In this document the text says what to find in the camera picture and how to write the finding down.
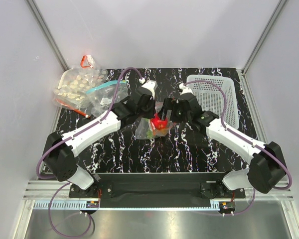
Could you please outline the green leafy vegetable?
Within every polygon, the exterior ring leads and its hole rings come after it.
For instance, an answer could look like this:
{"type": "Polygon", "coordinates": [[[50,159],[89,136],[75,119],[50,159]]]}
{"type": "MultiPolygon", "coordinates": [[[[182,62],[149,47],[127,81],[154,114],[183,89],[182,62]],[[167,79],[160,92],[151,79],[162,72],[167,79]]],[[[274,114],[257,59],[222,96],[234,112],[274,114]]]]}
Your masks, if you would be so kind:
{"type": "Polygon", "coordinates": [[[146,139],[154,139],[155,135],[152,129],[152,125],[149,119],[144,119],[145,121],[145,135],[146,135],[146,139]]]}

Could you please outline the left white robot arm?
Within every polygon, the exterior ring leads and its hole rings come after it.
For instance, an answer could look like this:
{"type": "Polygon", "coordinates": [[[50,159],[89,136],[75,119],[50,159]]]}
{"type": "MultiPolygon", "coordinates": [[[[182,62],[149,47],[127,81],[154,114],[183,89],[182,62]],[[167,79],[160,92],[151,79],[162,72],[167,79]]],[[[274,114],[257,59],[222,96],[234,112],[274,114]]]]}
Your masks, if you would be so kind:
{"type": "Polygon", "coordinates": [[[153,118],[155,114],[155,89],[147,85],[138,87],[130,96],[114,103],[106,112],[84,126],[59,135],[48,136],[43,162],[59,181],[75,185],[86,197],[98,190],[98,179],[80,167],[76,157],[101,138],[133,124],[140,117],[153,118]]]}

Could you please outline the clear bag orange zipper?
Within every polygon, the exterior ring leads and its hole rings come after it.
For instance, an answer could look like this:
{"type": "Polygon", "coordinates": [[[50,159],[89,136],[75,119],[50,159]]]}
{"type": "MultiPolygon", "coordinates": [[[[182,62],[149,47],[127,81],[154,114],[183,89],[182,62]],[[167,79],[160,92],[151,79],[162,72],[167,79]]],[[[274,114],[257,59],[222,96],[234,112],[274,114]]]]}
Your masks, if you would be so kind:
{"type": "Polygon", "coordinates": [[[175,125],[169,120],[169,116],[165,120],[160,120],[157,113],[161,110],[163,102],[156,102],[155,115],[152,119],[141,118],[139,125],[135,131],[135,138],[138,140],[155,139],[166,136],[171,128],[175,125]]]}

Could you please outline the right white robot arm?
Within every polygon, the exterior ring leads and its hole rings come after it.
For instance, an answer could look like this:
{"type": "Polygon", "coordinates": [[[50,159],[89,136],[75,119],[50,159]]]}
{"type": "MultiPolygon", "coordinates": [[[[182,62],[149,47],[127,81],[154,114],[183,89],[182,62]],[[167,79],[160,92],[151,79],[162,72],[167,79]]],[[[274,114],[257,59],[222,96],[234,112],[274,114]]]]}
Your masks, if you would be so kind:
{"type": "Polygon", "coordinates": [[[221,197],[236,189],[253,187],[266,194],[287,174],[282,150],[275,142],[265,144],[232,128],[211,111],[203,111],[196,96],[184,93],[177,99],[167,98],[158,113],[163,120],[170,116],[174,123],[187,123],[194,131],[216,140],[237,153],[249,166],[225,174],[216,185],[221,197]]]}

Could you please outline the white plastic basket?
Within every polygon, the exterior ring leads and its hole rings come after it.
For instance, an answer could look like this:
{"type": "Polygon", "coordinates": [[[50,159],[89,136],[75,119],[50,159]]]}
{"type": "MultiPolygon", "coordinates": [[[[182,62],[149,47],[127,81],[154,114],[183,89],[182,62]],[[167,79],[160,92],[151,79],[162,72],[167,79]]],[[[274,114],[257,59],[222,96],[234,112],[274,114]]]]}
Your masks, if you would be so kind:
{"type": "Polygon", "coordinates": [[[187,86],[192,89],[204,111],[212,111],[222,116],[231,127],[239,128],[239,114],[234,81],[222,76],[189,75],[187,86]]]}

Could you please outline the red apple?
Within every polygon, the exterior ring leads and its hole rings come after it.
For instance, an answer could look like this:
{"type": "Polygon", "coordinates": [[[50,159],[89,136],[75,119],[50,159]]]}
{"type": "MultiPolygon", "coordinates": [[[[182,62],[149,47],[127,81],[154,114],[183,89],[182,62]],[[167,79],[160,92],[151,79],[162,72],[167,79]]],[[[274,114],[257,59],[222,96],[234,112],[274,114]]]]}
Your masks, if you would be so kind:
{"type": "Polygon", "coordinates": [[[152,118],[150,122],[155,129],[163,130],[167,127],[168,119],[161,120],[158,114],[155,114],[154,118],[152,118]]]}

